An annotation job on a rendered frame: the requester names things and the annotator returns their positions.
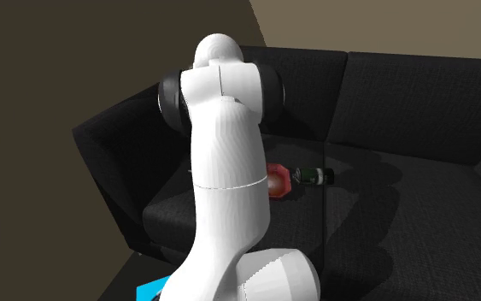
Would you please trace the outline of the dark green bottle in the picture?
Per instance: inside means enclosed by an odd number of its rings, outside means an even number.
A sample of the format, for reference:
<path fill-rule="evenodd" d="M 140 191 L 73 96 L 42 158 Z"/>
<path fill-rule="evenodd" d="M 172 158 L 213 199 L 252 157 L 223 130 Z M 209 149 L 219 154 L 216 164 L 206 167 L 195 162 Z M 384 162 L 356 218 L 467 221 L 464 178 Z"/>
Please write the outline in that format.
<path fill-rule="evenodd" d="M 290 177 L 298 185 L 323 186 L 335 181 L 331 168 L 291 168 Z"/>

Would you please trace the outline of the blue and black robot stand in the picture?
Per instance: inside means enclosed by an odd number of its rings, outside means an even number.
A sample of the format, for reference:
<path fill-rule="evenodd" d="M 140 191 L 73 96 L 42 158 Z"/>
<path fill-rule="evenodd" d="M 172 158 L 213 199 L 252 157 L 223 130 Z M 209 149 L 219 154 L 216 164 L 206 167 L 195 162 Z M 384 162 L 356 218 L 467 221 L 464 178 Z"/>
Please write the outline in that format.
<path fill-rule="evenodd" d="M 133 252 L 97 301 L 151 301 L 176 268 Z"/>

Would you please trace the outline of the black fabric sofa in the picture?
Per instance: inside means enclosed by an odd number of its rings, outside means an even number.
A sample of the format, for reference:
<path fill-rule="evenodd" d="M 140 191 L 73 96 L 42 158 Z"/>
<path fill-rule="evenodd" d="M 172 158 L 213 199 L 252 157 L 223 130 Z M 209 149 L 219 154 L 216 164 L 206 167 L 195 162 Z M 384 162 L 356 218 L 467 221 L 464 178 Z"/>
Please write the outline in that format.
<path fill-rule="evenodd" d="M 324 301 L 481 301 L 481 59 L 241 47 L 284 82 L 267 162 L 335 173 L 271 201 L 249 251 L 303 251 Z M 179 266 L 190 140 L 163 120 L 158 85 L 72 132 L 128 246 Z"/>

